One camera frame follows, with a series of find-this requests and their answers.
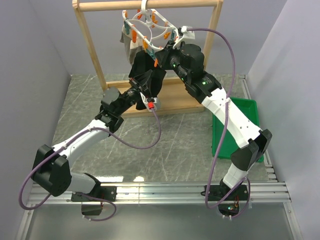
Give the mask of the black underwear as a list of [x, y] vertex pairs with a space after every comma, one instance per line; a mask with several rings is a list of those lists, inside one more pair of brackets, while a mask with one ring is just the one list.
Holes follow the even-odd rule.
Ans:
[[145, 51], [139, 51], [133, 60], [129, 73], [130, 88], [127, 95], [130, 104], [137, 110], [155, 112], [160, 108], [158, 95], [162, 89], [166, 71], [154, 66], [156, 61]]

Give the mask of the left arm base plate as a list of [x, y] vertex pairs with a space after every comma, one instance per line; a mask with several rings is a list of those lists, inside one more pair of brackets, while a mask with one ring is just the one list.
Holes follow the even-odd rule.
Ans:
[[116, 186], [98, 186], [90, 193], [76, 192], [71, 195], [72, 202], [90, 202], [95, 199], [103, 199], [114, 202], [116, 200]]

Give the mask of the orange clothes peg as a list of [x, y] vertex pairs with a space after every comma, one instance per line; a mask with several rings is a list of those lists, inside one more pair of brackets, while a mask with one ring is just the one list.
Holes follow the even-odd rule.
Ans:
[[158, 66], [158, 59], [156, 58], [155, 60], [154, 60], [154, 67], [156, 68]]
[[145, 52], [147, 52], [147, 49], [149, 48], [148, 43], [145, 40], [142, 40], [142, 46]]

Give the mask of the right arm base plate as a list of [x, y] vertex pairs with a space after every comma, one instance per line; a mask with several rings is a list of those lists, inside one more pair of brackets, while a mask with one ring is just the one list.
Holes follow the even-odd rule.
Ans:
[[[218, 202], [222, 199], [228, 192], [228, 187], [224, 187], [221, 185], [211, 185], [208, 192], [208, 201], [216, 201]], [[246, 201], [249, 196], [249, 191], [246, 185], [241, 184], [235, 190], [233, 190], [225, 199], [226, 201]]]

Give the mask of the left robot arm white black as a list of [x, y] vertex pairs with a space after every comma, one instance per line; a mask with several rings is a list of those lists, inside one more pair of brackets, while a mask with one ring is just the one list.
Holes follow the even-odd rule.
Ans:
[[83, 130], [53, 147], [41, 146], [35, 156], [31, 179], [53, 197], [72, 191], [89, 201], [103, 198], [101, 182], [89, 173], [72, 173], [71, 165], [94, 144], [114, 136], [124, 121], [122, 114], [143, 97], [150, 97], [152, 73], [148, 70], [132, 77], [130, 88], [125, 92], [108, 88], [99, 113]]

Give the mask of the white plastic clip hanger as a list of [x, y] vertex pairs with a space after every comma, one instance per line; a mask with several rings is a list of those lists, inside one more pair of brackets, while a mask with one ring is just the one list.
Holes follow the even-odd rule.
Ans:
[[174, 42], [175, 27], [170, 21], [163, 17], [156, 9], [147, 9], [147, 1], [142, 2], [142, 9], [136, 13], [129, 14], [123, 10], [121, 15], [125, 32], [135, 43], [137, 39], [145, 40], [148, 49], [155, 52], [162, 50], [168, 41]]

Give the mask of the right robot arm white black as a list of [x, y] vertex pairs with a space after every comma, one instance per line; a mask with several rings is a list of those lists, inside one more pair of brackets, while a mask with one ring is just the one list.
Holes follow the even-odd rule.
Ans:
[[173, 70], [183, 81], [186, 91], [208, 109], [224, 126], [222, 135], [230, 133], [238, 148], [230, 155], [231, 165], [212, 192], [205, 189], [205, 200], [231, 200], [251, 167], [262, 157], [272, 138], [272, 133], [262, 130], [249, 120], [234, 104], [219, 81], [204, 70], [205, 56], [195, 44], [184, 44], [179, 49], [169, 41], [165, 48], [155, 53], [158, 65]]

